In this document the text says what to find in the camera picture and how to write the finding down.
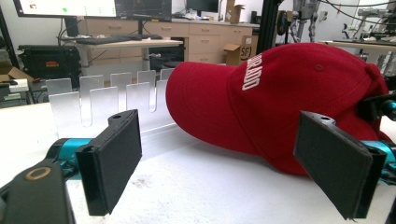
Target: red baseball cap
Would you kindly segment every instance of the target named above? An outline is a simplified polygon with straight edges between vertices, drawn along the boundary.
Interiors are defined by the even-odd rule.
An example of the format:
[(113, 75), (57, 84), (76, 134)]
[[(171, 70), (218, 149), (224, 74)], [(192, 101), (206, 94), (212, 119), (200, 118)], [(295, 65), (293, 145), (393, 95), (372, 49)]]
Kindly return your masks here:
[(196, 138), (306, 175), (293, 156), (300, 111), (331, 117), (360, 140), (378, 140), (380, 120), (361, 119), (357, 102), (383, 94), (388, 89), (374, 64), (335, 47), (298, 43), (237, 67), (182, 63), (168, 80), (166, 103), (176, 124)]

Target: white tabletop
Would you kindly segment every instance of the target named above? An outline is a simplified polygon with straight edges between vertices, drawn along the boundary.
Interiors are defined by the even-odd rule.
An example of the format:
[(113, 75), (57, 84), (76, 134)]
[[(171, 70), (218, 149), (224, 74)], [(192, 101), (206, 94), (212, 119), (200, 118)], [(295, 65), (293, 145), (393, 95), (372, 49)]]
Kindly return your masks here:
[(178, 46), (180, 44), (183, 44), (183, 42), (178, 40), (143, 39), (139, 41), (130, 40), (130, 41), (122, 41), (122, 42), (102, 44), (102, 45), (77, 44), (77, 47), (79, 49), (103, 50), (103, 49), (161, 48), (161, 47)]
[(319, 41), (320, 44), (326, 44), (330, 46), (336, 46), (341, 48), (355, 48), (355, 49), (375, 49), (375, 50), (383, 50), (383, 51), (395, 51), (396, 45), (387, 44), (379, 44), (374, 41), (365, 41), (365, 42), (340, 42), (340, 41)]
[[(50, 104), (0, 109), (0, 186), (57, 140)], [(381, 129), (396, 141), (396, 122)], [(67, 181), (78, 223), (355, 223), (308, 177), (195, 139), (171, 125), (142, 134), (143, 158), (112, 215), (89, 217), (80, 181)], [(366, 219), (385, 223), (396, 188), (378, 185)]]
[(198, 23), (198, 24), (212, 24), (212, 25), (227, 25), (227, 26), (246, 26), (259, 28), (259, 24), (252, 24), (247, 22), (230, 23), (228, 21), (199, 21), (199, 20), (188, 20), (188, 19), (172, 19), (172, 22), (185, 22), (185, 23)]

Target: clear acrylic divider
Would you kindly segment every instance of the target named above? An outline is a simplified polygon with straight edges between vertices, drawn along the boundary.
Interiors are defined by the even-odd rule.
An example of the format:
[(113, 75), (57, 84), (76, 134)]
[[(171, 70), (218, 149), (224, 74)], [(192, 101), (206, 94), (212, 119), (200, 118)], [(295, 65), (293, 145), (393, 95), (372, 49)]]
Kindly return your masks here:
[(99, 134), (107, 126), (107, 119), (119, 112), (117, 87), (91, 90), (92, 131)]
[(77, 91), (49, 96), (58, 138), (81, 135), (81, 110)]
[(155, 79), (157, 73), (154, 70), (137, 72), (137, 83), (149, 83), (149, 108), (151, 111), (155, 110)]
[(110, 75), (110, 85), (119, 88), (120, 111), (126, 110), (126, 86), (132, 84), (132, 73), (118, 73)]
[(79, 78), (79, 96), (81, 97), (81, 116), (82, 125), (91, 126), (91, 90), (102, 89), (105, 86), (103, 75), (80, 77)]
[(46, 80), (48, 95), (62, 94), (72, 91), (70, 78), (59, 78)]
[(140, 131), (146, 131), (151, 123), (149, 108), (149, 91), (148, 82), (128, 85), (126, 87), (127, 109), (137, 109), (139, 113)]
[[(126, 109), (138, 109), (141, 132), (174, 124), (165, 102), (167, 80), (158, 81), (155, 87), (155, 83), (152, 84), (152, 80), (155, 80), (155, 72), (140, 73), (139, 79), (141, 82), (149, 79), (150, 82), (129, 85), (123, 82), (121, 85), (120, 79), (117, 79), (119, 83), (117, 85), (121, 87), (125, 85), (123, 110), (120, 110), (119, 87), (101, 88), (101, 76), (83, 78), (80, 84), (81, 95), (78, 91), (51, 95), (49, 103), (59, 138), (95, 137), (108, 126), (109, 117)], [(89, 96), (87, 96), (88, 89), (91, 89)], [(87, 102), (91, 105), (90, 113), (82, 113), (81, 109), (83, 107), (86, 109)]]
[(147, 130), (163, 127), (175, 121), (169, 114), (168, 107), (166, 105), (165, 93), (166, 84), (168, 80), (160, 80), (157, 82), (157, 104), (154, 112), (150, 113), (149, 126)]
[(171, 76), (171, 74), (174, 70), (175, 70), (175, 68), (161, 69), (160, 80), (167, 80)]

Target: wooden cabinet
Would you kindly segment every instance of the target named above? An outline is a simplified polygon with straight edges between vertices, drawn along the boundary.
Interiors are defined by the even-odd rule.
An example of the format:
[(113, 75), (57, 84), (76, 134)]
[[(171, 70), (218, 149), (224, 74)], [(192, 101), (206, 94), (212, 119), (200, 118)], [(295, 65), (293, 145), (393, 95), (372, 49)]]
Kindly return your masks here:
[[(255, 25), (230, 24), (217, 21), (144, 22), (144, 34), (163, 37), (182, 37), (185, 42), (185, 61), (225, 63), (226, 44), (240, 44), (243, 35), (252, 35)], [(91, 19), (78, 24), (82, 35), (130, 34), (137, 31), (137, 21)], [(115, 49), (106, 52), (89, 52), (90, 64), (135, 62), (141, 58), (141, 49)]]
[(143, 33), (161, 35), (163, 37), (188, 37), (189, 30), (190, 26), (187, 23), (149, 21), (145, 24)]
[[(113, 20), (113, 19), (91, 19), (88, 18), (78, 24), (81, 35), (121, 35), (137, 31), (137, 21)], [(108, 49), (104, 51), (88, 52), (90, 65), (101, 65), (108, 63), (137, 62), (141, 60), (141, 49)]]

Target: cardboard box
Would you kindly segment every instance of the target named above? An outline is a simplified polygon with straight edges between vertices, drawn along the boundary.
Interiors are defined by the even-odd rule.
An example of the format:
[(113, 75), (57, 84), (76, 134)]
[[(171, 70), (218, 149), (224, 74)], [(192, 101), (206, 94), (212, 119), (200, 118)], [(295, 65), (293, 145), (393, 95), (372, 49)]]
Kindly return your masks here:
[(241, 17), (241, 11), (245, 5), (235, 5), (235, 0), (227, 0), (225, 20), (230, 23), (238, 23)]
[(33, 81), (31, 76), (13, 67), (11, 63), (7, 61), (0, 62), (0, 81), (8, 81), (10, 79), (26, 79), (27, 81)]
[(257, 41), (258, 37), (256, 35), (244, 35), (241, 44), (225, 45), (223, 49), (227, 51), (226, 64), (237, 66), (254, 57), (256, 55)]

